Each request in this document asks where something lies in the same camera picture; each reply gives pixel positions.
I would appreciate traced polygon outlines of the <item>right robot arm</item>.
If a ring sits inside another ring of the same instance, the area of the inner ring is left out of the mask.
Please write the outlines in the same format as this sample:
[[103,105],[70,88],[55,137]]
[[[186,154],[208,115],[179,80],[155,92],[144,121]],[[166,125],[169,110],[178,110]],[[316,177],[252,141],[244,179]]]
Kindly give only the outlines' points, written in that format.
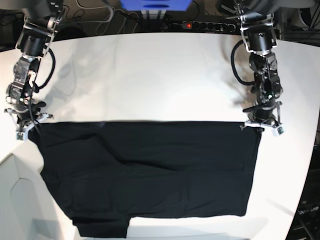
[[21,57],[13,67],[13,81],[6,90],[6,102],[11,108],[5,109],[10,116],[16,115],[16,132],[27,133],[36,127],[42,119],[51,118],[42,114],[43,101],[35,103],[33,94],[38,93],[46,84],[36,84],[40,63],[43,57],[55,57],[50,48],[57,34],[57,26],[64,15],[61,0],[2,0],[3,10],[22,11],[24,24],[15,48],[20,50]]

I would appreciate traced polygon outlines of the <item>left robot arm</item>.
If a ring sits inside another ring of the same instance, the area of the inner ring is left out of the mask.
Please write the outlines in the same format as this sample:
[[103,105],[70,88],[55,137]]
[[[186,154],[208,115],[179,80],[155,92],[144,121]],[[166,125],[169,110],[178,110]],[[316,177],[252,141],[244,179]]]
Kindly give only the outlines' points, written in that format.
[[[260,132],[271,130],[274,136],[281,136],[285,130],[281,123],[279,101],[283,88],[278,75],[278,62],[273,48],[277,47],[274,29],[274,14],[263,12],[263,5],[253,0],[236,0],[235,18],[239,20],[239,40],[231,51],[231,68],[237,81],[250,87],[255,95],[252,106],[243,109],[248,120],[241,125],[258,128]],[[254,80],[244,81],[240,78],[235,66],[235,54],[240,45],[244,45],[249,56],[249,67],[253,71]]]

